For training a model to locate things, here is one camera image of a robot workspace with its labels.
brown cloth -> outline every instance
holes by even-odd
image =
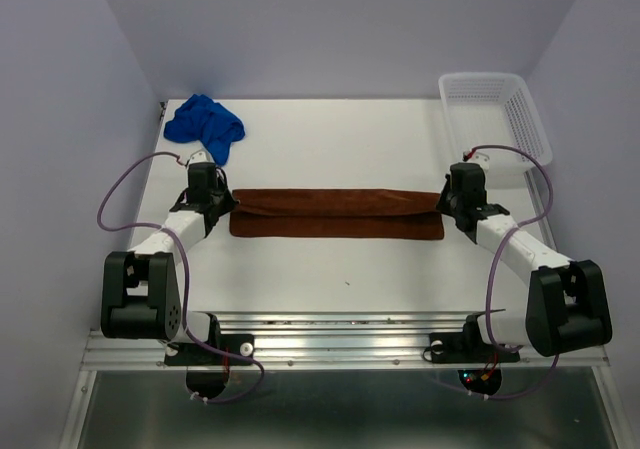
[[[238,237],[440,240],[439,194],[387,189],[238,189],[229,230]]]

laundry basket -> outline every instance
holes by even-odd
[[[552,160],[551,148],[524,80],[515,74],[459,72],[440,78],[440,96],[455,154],[481,144],[517,147],[540,164]],[[489,172],[521,174],[533,164],[506,151],[487,150]]]

brown towel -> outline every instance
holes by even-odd
[[[238,237],[440,240],[439,194],[387,189],[238,189],[229,230]]]

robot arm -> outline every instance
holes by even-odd
[[[209,235],[237,201],[224,173],[206,151],[188,163],[188,187],[162,225],[174,232],[185,251]],[[157,230],[127,252],[112,252],[104,266],[101,329],[106,337],[191,342],[182,328],[183,295],[176,277],[181,257],[173,238]],[[189,328],[202,341],[215,338],[215,320],[189,312]]]
[[[485,174],[478,164],[457,163],[450,171],[438,210],[453,217],[456,227],[471,241],[496,253],[505,235],[517,227],[516,221],[502,206],[487,204]],[[492,331],[498,343],[531,345],[541,355],[551,356],[611,340],[604,281],[595,263],[576,262],[524,231],[515,232],[508,240],[501,260],[529,287],[529,295],[526,314],[492,314]],[[464,362],[461,353],[466,353],[469,362],[476,362],[476,358],[486,357],[479,353],[486,354],[484,346],[490,343],[485,314],[472,315],[461,339],[438,348],[432,360],[452,362],[453,351],[458,352],[456,362]]]

white table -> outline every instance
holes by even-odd
[[[164,122],[184,101],[169,101]],[[440,192],[455,157],[438,100],[222,100],[245,124],[224,167],[230,188],[389,188]],[[160,133],[156,150],[200,143]],[[517,220],[534,215],[524,176],[489,191]],[[139,221],[161,223],[186,186],[171,158],[153,160]],[[444,218],[443,241],[235,238],[228,216],[189,252],[190,308],[214,313],[413,313],[482,310],[492,255]],[[537,226],[529,231],[541,238]],[[149,234],[136,230],[133,243]],[[499,271],[494,307],[526,304]]]

